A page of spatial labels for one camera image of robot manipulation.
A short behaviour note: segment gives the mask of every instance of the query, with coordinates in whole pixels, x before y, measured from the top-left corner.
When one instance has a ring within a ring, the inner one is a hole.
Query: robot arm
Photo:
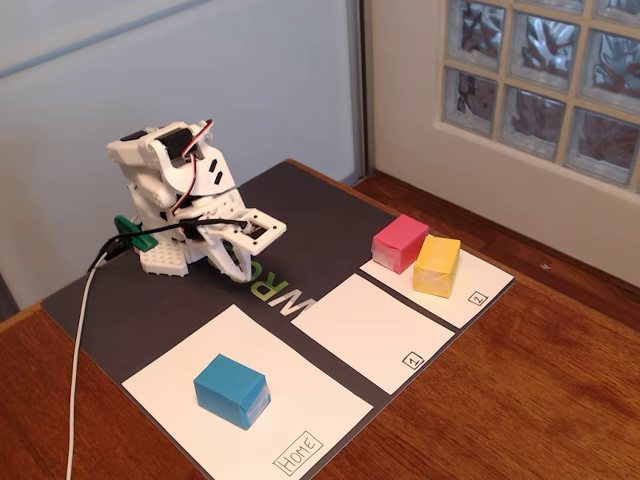
[[[246,208],[222,153],[208,145],[206,122],[187,125],[174,122],[147,128],[107,146],[109,157],[120,165],[131,182],[129,192],[145,229],[177,223],[182,219],[227,218],[247,222],[208,225],[153,234],[158,245],[139,252],[148,273],[184,276],[188,264],[208,257],[225,275],[237,282],[251,279],[251,256],[277,240],[286,225],[254,208]]]

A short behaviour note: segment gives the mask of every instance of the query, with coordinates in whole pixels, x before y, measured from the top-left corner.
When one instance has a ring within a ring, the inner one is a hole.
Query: green clamp
[[[131,223],[127,218],[118,215],[113,219],[118,233],[141,232],[142,229],[135,223]],[[148,252],[158,244],[158,241],[151,235],[138,235],[136,237],[124,238],[123,241],[131,243],[132,246],[142,252]]]

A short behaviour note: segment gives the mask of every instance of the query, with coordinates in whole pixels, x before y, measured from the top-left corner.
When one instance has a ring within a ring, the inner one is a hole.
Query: electrical wire
[[[202,130],[196,133],[196,136],[193,137],[191,141],[187,144],[187,146],[184,147],[184,150],[182,150],[182,153],[180,154],[182,158],[186,159],[187,152],[191,150],[191,147],[193,147],[196,144],[196,142],[200,139],[202,135],[207,133],[207,131],[211,128],[211,125],[213,125],[213,120],[211,119],[207,120],[207,122],[204,124],[204,127],[202,127]]]
[[[84,287],[84,295],[82,297],[82,306],[80,307],[80,319],[78,320],[78,332],[76,333],[76,343],[73,350],[73,367],[71,370],[71,393],[69,394],[69,454],[67,456],[67,480],[71,480],[71,470],[73,468],[73,441],[74,441],[74,428],[75,428],[75,415],[76,415],[76,380],[78,378],[78,358],[80,357],[80,340],[82,338],[82,327],[84,326],[84,313],[87,309],[87,300],[89,298],[89,287],[91,281],[96,273],[96,269],[104,258],[107,256],[107,252],[103,253],[95,265],[91,267],[89,272],[89,278],[87,278],[87,284]]]
[[[244,220],[229,220],[226,218],[207,218],[204,220],[188,219],[188,220],[180,220],[179,223],[172,223],[170,225],[165,225],[163,227],[152,228],[150,230],[140,230],[137,232],[120,233],[118,235],[111,237],[106,242],[104,242],[104,245],[102,245],[102,247],[100,248],[98,255],[96,256],[94,261],[91,263],[91,266],[89,267],[88,271],[91,272],[91,270],[95,268],[95,266],[98,264],[98,261],[100,260],[103,254],[108,255],[112,253],[109,251],[109,249],[114,247],[114,242],[118,242],[120,240],[127,239],[127,238],[148,235],[151,233],[166,232],[167,230],[174,230],[176,228],[202,227],[206,225],[237,225],[240,227],[240,229],[244,230],[245,228],[247,228],[248,222]],[[130,248],[130,246],[125,246],[125,247],[126,248],[123,248],[122,251],[128,250]]]
[[[187,160],[187,153],[189,152],[189,150],[191,150],[191,148],[197,143],[198,139],[204,135],[213,125],[213,120],[209,119],[207,120],[207,123],[205,123],[204,127],[202,127],[202,130],[200,130],[192,139],[191,141],[187,144],[186,147],[184,147],[184,150],[182,150],[182,153],[180,154],[180,156],[186,161]],[[184,194],[180,197],[180,199],[176,202],[176,204],[171,207],[171,215],[175,215],[176,210],[178,210],[178,208],[180,207],[180,205],[183,204],[183,202],[187,199],[187,197],[189,197],[189,195],[191,195],[191,191],[193,190],[193,186],[196,184],[196,178],[198,176],[198,166],[197,166],[197,157],[195,153],[191,153],[191,155],[189,155],[189,157],[191,158],[191,163],[193,164],[193,178],[191,179],[191,185],[189,185],[189,188],[184,192]]]
[[[176,204],[173,207],[171,207],[171,215],[176,214],[176,210],[178,210],[180,205],[182,205],[182,203],[187,199],[187,197],[191,195],[191,190],[193,190],[193,186],[196,184],[196,178],[198,177],[198,164],[196,163],[196,154],[192,153],[190,157],[191,157],[191,164],[193,165],[193,177],[191,178],[191,184],[189,185],[189,188],[185,190],[185,192],[182,194],[182,196],[176,202]]]

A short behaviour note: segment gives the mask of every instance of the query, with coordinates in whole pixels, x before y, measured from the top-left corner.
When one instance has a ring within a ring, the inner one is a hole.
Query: white cable
[[[67,480],[71,480],[71,469],[73,467],[73,430],[76,413],[76,379],[78,378],[78,357],[80,356],[80,338],[82,337],[82,327],[84,325],[84,312],[87,309],[87,299],[89,297],[89,287],[96,273],[96,269],[100,266],[106,252],[96,262],[95,267],[89,272],[87,284],[84,287],[84,295],[82,297],[82,306],[80,307],[80,320],[78,321],[78,333],[76,333],[76,344],[73,350],[73,367],[71,371],[71,394],[69,395],[69,455],[67,456]]]

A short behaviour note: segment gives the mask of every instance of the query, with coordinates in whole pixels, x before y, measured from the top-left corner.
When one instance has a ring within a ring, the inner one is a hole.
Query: pink cube
[[[428,225],[400,215],[373,237],[373,261],[402,273],[416,261],[428,234]]]

